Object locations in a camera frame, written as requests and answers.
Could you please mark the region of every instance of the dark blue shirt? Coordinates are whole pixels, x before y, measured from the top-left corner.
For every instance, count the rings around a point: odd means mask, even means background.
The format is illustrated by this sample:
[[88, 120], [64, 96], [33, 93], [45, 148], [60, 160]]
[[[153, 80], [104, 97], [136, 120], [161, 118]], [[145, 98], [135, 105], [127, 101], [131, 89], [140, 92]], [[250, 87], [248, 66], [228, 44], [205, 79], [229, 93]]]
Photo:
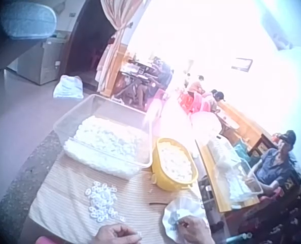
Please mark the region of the dark blue shirt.
[[282, 186], [291, 174], [291, 165], [289, 159], [282, 164], [274, 165], [278, 150], [270, 148], [262, 156], [262, 166], [256, 171], [257, 179], [263, 184], [270, 185], [273, 181], [277, 181]]

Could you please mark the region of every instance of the white plastic bag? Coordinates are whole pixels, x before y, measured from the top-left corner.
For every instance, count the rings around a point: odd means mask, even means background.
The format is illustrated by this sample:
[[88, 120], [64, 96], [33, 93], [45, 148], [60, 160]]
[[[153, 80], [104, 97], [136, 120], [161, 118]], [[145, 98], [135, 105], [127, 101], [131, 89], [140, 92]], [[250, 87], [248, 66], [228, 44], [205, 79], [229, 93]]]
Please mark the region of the white plastic bag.
[[62, 75], [53, 92], [54, 98], [84, 98], [83, 82], [79, 76]]

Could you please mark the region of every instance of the striped tablecloth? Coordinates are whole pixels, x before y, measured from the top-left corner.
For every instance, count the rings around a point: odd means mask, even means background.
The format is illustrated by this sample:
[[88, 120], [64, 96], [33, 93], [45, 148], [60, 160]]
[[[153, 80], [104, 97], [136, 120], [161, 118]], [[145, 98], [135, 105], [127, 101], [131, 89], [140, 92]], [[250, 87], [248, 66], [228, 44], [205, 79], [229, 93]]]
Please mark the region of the striped tablecloth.
[[151, 172], [141, 171], [130, 181], [93, 170], [60, 154], [30, 207], [29, 217], [53, 234], [71, 243], [89, 243], [102, 225], [117, 223], [108, 219], [99, 224], [91, 219], [85, 190], [95, 180], [116, 185], [118, 200], [114, 208], [126, 224], [141, 231], [143, 244], [174, 243], [166, 234], [161, 219], [164, 205], [176, 197], [200, 199], [197, 184], [192, 189], [170, 193], [150, 182]]

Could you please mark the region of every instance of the picture frame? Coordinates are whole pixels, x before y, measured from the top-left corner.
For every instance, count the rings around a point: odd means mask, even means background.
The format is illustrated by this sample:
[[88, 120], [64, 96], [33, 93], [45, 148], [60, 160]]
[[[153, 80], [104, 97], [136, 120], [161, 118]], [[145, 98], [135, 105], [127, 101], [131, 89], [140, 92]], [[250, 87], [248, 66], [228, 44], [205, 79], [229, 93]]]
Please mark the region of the picture frame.
[[248, 72], [252, 66], [252, 63], [253, 63], [252, 59], [237, 57], [233, 60], [233, 63], [231, 64], [231, 68], [234, 70]]

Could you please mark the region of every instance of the plastic bag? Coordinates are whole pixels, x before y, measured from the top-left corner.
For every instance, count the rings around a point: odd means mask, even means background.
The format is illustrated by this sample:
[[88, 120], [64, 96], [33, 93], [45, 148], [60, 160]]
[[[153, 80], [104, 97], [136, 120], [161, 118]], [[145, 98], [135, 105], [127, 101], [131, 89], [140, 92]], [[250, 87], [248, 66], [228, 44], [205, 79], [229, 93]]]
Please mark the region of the plastic bag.
[[62, 75], [53, 92], [54, 98], [84, 98], [83, 82], [79, 76]]
[[234, 146], [234, 149], [241, 159], [244, 159], [246, 162], [250, 162], [251, 158], [247, 154], [247, 145], [244, 143], [244, 141], [239, 140]]

